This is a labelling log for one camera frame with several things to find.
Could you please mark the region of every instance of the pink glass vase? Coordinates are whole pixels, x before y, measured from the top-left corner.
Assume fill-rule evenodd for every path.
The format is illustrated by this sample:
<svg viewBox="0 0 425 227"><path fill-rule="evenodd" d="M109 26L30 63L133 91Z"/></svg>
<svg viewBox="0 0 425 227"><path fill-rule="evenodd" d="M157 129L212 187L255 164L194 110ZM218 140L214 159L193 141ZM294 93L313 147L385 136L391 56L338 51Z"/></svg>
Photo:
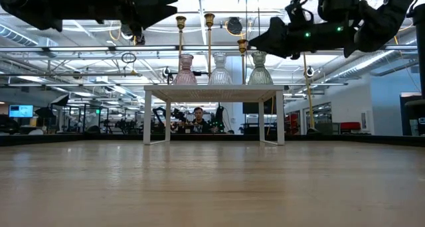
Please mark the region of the pink glass vase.
<svg viewBox="0 0 425 227"><path fill-rule="evenodd" d="M180 56L180 72L174 79L174 85L197 85L197 79L192 73L193 56L190 54L182 54Z"/></svg>

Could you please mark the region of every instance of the desk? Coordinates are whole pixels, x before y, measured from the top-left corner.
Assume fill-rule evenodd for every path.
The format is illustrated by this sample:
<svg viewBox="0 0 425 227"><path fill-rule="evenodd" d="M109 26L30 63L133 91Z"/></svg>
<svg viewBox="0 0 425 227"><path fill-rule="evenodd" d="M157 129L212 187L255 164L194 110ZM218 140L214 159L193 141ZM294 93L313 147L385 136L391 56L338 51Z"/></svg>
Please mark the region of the desk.
<svg viewBox="0 0 425 227"><path fill-rule="evenodd" d="M166 103L165 140L171 138L171 102L258 102L260 119L260 141L267 142L264 135L264 102L276 95L276 113L278 115L278 142L285 144L284 136L284 86L283 85L181 85L181 86L145 86L145 117L143 122L143 143L151 142L152 96Z"/></svg>

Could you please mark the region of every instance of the ribbed vase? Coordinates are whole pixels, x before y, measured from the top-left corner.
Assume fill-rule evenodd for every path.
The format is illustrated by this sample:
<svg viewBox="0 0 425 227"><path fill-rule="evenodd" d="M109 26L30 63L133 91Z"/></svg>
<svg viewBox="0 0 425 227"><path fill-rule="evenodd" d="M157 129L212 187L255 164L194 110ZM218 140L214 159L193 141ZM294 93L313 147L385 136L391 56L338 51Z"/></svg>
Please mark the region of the ribbed vase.
<svg viewBox="0 0 425 227"><path fill-rule="evenodd" d="M197 79L192 73L193 56L190 54L182 54L180 56L180 72L174 79L174 85L197 85Z"/></svg>
<svg viewBox="0 0 425 227"><path fill-rule="evenodd" d="M232 84L232 77L226 70L226 54L217 52L213 54L215 69L211 74L208 84L211 85L229 85Z"/></svg>
<svg viewBox="0 0 425 227"><path fill-rule="evenodd" d="M272 76L264 66L266 63L266 52L256 51L252 54L255 68L251 73L249 85L273 84Z"/></svg>

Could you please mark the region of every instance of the wooden table surface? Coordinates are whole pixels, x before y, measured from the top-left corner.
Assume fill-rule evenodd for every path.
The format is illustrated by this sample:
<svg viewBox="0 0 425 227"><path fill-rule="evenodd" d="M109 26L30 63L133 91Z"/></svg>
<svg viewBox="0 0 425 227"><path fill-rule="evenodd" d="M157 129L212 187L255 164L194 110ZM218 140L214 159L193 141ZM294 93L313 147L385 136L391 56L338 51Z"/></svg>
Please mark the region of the wooden table surface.
<svg viewBox="0 0 425 227"><path fill-rule="evenodd" d="M425 226L425 149L79 141L0 148L0 226Z"/></svg>

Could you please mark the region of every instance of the brass candlestick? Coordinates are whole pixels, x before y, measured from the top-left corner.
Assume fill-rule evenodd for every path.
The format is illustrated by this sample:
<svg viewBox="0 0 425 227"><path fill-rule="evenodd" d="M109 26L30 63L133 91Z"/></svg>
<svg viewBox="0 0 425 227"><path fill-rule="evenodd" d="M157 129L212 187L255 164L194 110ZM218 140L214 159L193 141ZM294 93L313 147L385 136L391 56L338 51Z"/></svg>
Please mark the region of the brass candlestick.
<svg viewBox="0 0 425 227"><path fill-rule="evenodd" d="M245 52L246 52L246 43L247 43L247 40L246 39L240 39L240 40L238 40L239 52L240 52L240 56L242 57L242 84L245 84L246 83L246 78L245 78Z"/></svg>
<svg viewBox="0 0 425 227"><path fill-rule="evenodd" d="M214 25L215 15L208 13L205 16L205 24L208 27L208 81L211 78L211 27Z"/></svg>
<svg viewBox="0 0 425 227"><path fill-rule="evenodd" d="M180 56L183 43L183 29L185 28L186 17L178 16L175 18L177 20L177 28L179 28L179 72L180 72Z"/></svg>

